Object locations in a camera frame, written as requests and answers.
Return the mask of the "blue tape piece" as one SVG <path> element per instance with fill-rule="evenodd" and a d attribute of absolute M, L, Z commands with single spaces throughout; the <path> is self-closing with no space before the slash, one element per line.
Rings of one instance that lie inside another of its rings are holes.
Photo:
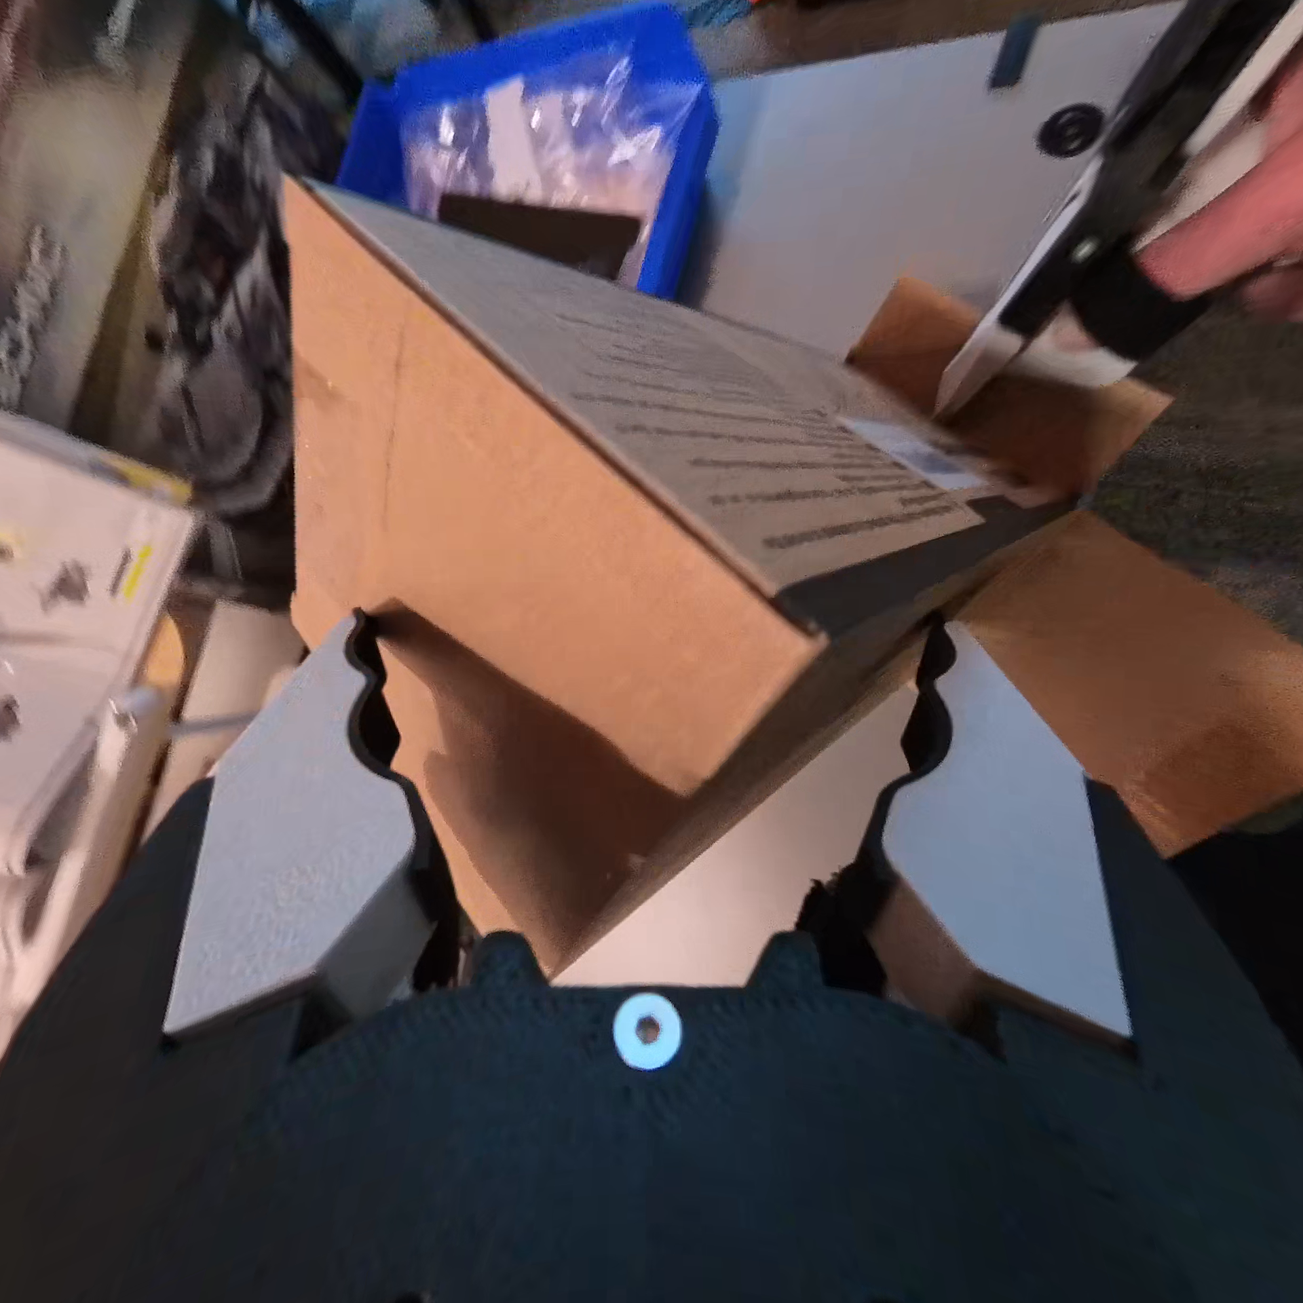
<path fill-rule="evenodd" d="M 1036 34 L 1040 16 L 1020 16 L 1006 25 L 997 59 L 989 73 L 989 92 L 1015 90 L 1023 83 Z"/>

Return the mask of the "person's right hand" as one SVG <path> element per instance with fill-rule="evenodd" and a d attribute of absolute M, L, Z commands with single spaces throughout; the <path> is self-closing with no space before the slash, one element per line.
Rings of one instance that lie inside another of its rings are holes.
<path fill-rule="evenodd" d="M 1263 106 L 1263 159 L 1210 205 L 1138 255 L 1149 283 L 1197 301 L 1231 283 L 1250 311 L 1303 317 L 1303 68 L 1300 52 L 1280 73 Z"/>

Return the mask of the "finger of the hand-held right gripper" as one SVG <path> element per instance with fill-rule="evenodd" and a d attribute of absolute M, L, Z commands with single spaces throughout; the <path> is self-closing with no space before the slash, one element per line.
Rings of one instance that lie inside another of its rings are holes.
<path fill-rule="evenodd" d="M 1063 239 L 1071 232 L 1077 213 L 1083 212 L 1083 205 L 1093 200 L 1098 186 L 1098 171 L 1101 171 L 1098 165 L 1088 165 L 1077 176 L 1054 220 L 1047 225 L 1047 232 L 1040 236 L 1034 250 L 1026 258 L 1020 273 L 1009 278 L 1009 283 L 1000 289 L 1000 296 L 986 311 L 986 317 L 972 327 L 970 340 L 962 344 L 953 360 L 943 370 L 943 378 L 936 389 L 936 408 L 932 408 L 936 420 L 953 416 L 989 378 L 994 378 L 1004 368 L 1009 368 L 1009 360 L 1015 360 L 1020 351 L 1034 335 L 1034 327 L 1006 327 L 1000 316 L 1023 292 L 1030 276 L 1054 255 Z"/>

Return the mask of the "blue plastic bin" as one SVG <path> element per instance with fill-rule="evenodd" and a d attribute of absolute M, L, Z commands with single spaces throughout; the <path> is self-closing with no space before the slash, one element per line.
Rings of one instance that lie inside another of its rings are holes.
<path fill-rule="evenodd" d="M 719 138 L 670 4 L 631 4 L 367 83 L 333 186 L 675 301 Z"/>

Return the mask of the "brown cardboard box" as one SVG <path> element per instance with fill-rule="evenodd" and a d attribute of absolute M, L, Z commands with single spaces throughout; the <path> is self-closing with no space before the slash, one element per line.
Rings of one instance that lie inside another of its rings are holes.
<path fill-rule="evenodd" d="M 1081 498 L 1166 411 L 997 381 L 899 278 L 851 354 L 289 180 L 295 625 L 380 617 L 483 931 L 568 970 L 972 629 L 1161 853 L 1300 795 L 1300 644 Z"/>

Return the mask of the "clear plastic bags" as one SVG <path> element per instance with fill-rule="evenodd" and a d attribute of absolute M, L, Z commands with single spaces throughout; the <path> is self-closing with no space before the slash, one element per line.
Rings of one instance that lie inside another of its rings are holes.
<path fill-rule="evenodd" d="M 701 83 L 652 75 L 619 43 L 463 99 L 406 106 L 397 125 L 404 205 L 435 220 L 445 192 L 466 192 L 631 213 L 644 236 L 614 283 L 637 288 L 670 171 L 701 106 Z"/>

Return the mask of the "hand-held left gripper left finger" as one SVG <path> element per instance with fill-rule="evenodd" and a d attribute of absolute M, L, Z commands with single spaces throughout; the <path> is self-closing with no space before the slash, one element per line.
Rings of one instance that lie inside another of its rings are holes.
<path fill-rule="evenodd" d="M 291 997 L 367 1019 L 449 988 L 449 866 L 394 770 L 377 617 L 355 608 L 220 759 L 166 1035 Z"/>

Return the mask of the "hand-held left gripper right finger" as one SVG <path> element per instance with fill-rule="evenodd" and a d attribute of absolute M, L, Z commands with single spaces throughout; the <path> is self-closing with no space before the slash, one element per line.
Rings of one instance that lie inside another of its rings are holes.
<path fill-rule="evenodd" d="M 862 839 L 888 993 L 1133 1036 L 1086 773 L 963 625 L 926 635 L 904 754 Z"/>

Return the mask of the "black flat packet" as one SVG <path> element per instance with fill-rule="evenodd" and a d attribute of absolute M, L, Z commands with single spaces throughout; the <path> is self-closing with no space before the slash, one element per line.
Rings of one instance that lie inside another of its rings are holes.
<path fill-rule="evenodd" d="M 438 223 L 549 262 L 619 280 L 644 236 L 631 213 L 445 192 Z"/>

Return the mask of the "dark patterned cloth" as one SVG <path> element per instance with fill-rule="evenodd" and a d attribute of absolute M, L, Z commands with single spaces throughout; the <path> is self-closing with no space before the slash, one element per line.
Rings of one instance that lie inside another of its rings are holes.
<path fill-rule="evenodd" d="M 209 513 L 264 512 L 291 472 L 286 176 L 332 180 L 343 138 L 261 59 L 201 79 L 149 213 L 162 296 L 155 438 Z"/>

